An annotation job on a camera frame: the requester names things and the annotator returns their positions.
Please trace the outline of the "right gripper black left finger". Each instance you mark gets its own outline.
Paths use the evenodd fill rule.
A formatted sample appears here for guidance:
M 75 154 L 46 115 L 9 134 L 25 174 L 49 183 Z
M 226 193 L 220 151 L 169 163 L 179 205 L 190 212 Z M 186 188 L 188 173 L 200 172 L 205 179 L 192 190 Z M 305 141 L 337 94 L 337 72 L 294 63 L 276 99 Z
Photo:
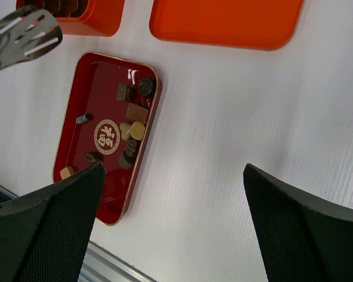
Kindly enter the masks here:
M 105 180 L 102 162 L 0 202 L 0 281 L 77 281 Z

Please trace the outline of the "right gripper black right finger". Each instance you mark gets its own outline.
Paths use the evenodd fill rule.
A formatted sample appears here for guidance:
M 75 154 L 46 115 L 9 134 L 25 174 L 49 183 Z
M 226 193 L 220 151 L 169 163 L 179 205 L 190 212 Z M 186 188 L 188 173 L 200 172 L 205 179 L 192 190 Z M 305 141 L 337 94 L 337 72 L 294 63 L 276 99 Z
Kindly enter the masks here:
M 252 164 L 243 177 L 268 281 L 353 281 L 353 209 Z

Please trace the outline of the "metal tongs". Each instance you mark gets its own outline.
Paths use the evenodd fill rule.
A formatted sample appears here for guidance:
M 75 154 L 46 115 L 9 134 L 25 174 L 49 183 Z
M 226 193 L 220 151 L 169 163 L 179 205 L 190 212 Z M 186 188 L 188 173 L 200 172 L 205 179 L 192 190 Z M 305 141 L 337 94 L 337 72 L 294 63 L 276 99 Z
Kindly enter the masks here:
M 23 6 L 0 20 L 0 71 L 37 59 L 63 39 L 58 21 L 45 9 Z

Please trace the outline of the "orange tin lid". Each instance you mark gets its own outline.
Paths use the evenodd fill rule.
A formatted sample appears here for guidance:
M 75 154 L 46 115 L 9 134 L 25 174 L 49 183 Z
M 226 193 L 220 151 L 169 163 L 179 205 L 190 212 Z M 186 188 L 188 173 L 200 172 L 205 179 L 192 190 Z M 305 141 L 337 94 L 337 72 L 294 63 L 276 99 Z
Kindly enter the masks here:
M 296 30 L 301 0 L 154 1 L 151 34 L 163 41 L 273 51 Z

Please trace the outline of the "orange chocolate tin box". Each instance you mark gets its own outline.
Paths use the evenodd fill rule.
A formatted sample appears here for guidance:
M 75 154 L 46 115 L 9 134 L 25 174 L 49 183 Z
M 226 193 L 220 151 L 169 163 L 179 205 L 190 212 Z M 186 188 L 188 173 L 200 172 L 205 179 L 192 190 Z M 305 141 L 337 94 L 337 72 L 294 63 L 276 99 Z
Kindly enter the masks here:
M 49 11 L 68 35 L 114 35 L 120 27 L 124 0 L 16 1 L 16 8 L 33 5 Z

